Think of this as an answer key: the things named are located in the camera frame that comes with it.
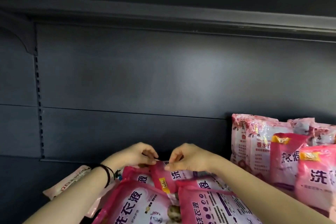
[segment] laundry detergent pouch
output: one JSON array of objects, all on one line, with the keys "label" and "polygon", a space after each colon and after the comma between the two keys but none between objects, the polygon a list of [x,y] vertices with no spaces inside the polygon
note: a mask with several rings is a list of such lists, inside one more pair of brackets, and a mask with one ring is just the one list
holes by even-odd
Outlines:
[{"label": "laundry detergent pouch", "polygon": [[336,186],[336,145],[300,149],[296,198],[328,216]]},{"label": "laundry detergent pouch", "polygon": [[294,120],[287,120],[292,125],[295,134],[307,136],[309,133],[309,126],[315,123],[315,118],[299,118]]},{"label": "laundry detergent pouch", "polygon": [[[72,184],[77,182],[79,179],[81,179],[84,175],[88,174],[91,171],[91,168],[88,166],[81,166],[76,171],[74,171],[72,174],[65,177],[63,180],[61,180],[59,183],[54,185],[53,187],[45,190],[43,192],[44,195],[49,197],[50,200],[53,200],[54,197],[61,194],[63,191],[65,191],[67,188],[69,188]],[[97,199],[89,209],[89,211],[86,213],[86,217],[92,218],[96,211],[101,209],[105,202],[107,201],[108,197],[112,193],[113,189],[119,184],[119,181],[111,181],[111,183],[104,188],[100,194],[98,195]]]},{"label": "laundry detergent pouch", "polygon": [[334,144],[336,140],[336,125],[313,123],[309,127],[311,145]]},{"label": "laundry detergent pouch", "polygon": [[232,192],[186,186],[178,196],[184,224],[261,224]]},{"label": "laundry detergent pouch", "polygon": [[203,188],[203,189],[232,191],[222,179],[220,179],[218,176],[213,175],[213,174],[200,177],[200,178],[192,178],[189,180],[177,181],[176,184],[178,187],[192,186],[192,187]]},{"label": "laundry detergent pouch", "polygon": [[246,170],[269,182],[270,149],[275,133],[292,133],[288,122],[246,119]]},{"label": "laundry detergent pouch", "polygon": [[149,167],[124,167],[122,178],[124,180],[135,180],[154,186]]},{"label": "laundry detergent pouch", "polygon": [[92,224],[181,223],[179,206],[168,195],[148,184],[124,180]]},{"label": "laundry detergent pouch", "polygon": [[299,150],[307,146],[308,136],[276,133],[271,141],[270,182],[294,197]]},{"label": "laundry detergent pouch", "polygon": [[237,114],[232,115],[232,133],[231,133],[231,150],[232,155],[230,161],[239,167],[246,169],[246,125],[245,120],[269,120],[278,121],[277,119],[251,115],[251,114]]},{"label": "laundry detergent pouch", "polygon": [[208,172],[194,172],[189,170],[182,171],[166,171],[164,167],[168,161],[157,161],[155,165],[150,166],[150,172],[154,181],[154,185],[158,189],[162,189],[166,193],[177,193],[179,188],[176,181],[202,177],[208,175]]}]

